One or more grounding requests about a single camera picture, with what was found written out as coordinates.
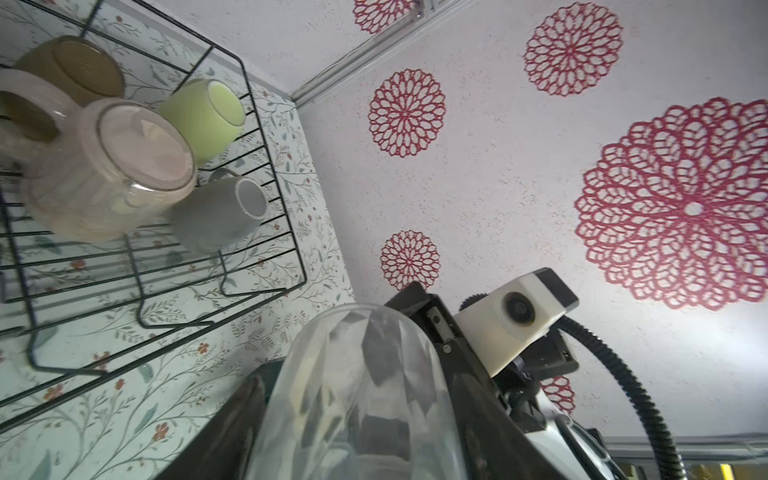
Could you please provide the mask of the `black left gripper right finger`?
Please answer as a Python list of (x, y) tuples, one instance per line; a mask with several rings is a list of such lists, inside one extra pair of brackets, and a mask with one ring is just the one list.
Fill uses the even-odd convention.
[(446, 356), (446, 384), (470, 479), (562, 479), (500, 406), (498, 399), (454, 354)]

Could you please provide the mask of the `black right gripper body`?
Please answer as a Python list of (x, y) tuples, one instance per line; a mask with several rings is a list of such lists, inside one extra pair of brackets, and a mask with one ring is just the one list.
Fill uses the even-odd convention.
[(448, 380), (461, 372), (476, 376), (524, 432), (545, 431), (569, 413), (550, 394), (574, 403), (563, 380), (579, 364), (556, 318), (577, 304), (567, 287), (539, 281), (512, 281), (491, 294), (473, 295), (456, 314), (418, 282), (387, 303), (436, 344)]

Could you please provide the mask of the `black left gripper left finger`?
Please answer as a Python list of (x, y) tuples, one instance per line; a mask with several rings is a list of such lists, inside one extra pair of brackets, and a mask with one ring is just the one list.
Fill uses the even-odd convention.
[(157, 479), (243, 479), (281, 368), (277, 359), (249, 374)]

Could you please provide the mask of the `clear glass cup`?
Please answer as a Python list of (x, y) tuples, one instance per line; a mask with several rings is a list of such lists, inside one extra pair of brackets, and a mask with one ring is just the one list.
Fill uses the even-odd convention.
[(309, 321), (284, 359), (247, 479), (465, 479), (437, 352), (404, 314), (346, 304)]

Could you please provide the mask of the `grey cream cup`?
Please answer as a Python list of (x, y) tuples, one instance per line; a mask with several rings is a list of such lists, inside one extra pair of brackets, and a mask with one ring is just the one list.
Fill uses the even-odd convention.
[(254, 179), (220, 168), (174, 205), (168, 219), (181, 246), (196, 254), (214, 254), (258, 229), (268, 208), (266, 193)]

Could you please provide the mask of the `pink mug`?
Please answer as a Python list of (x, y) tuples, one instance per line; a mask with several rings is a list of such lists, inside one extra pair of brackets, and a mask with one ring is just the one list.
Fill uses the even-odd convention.
[(69, 240), (115, 240), (187, 197), (197, 167), (176, 128), (149, 107), (106, 98), (85, 107), (30, 73), (4, 69), (1, 90), (38, 107), (59, 131), (50, 143), (1, 130), (1, 163), (21, 171), (28, 214)]

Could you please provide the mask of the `light green cup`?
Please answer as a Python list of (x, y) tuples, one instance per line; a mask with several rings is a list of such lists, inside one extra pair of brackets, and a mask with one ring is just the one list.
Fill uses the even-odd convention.
[(202, 167), (242, 133), (246, 114), (239, 97), (223, 82), (194, 79), (156, 107), (189, 145)]

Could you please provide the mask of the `amber glass cup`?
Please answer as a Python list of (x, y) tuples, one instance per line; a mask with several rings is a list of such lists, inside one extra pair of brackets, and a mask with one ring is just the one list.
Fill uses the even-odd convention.
[(99, 46), (76, 36), (46, 41), (25, 53), (13, 67), (49, 82), (80, 106), (125, 95), (119, 64)]

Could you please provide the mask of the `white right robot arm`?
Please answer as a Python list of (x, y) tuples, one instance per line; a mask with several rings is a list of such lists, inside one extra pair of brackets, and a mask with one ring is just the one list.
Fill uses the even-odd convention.
[(576, 302), (534, 274), (456, 314), (418, 282), (387, 301), (438, 352), (470, 478), (623, 478), (600, 441), (549, 401), (521, 356)]

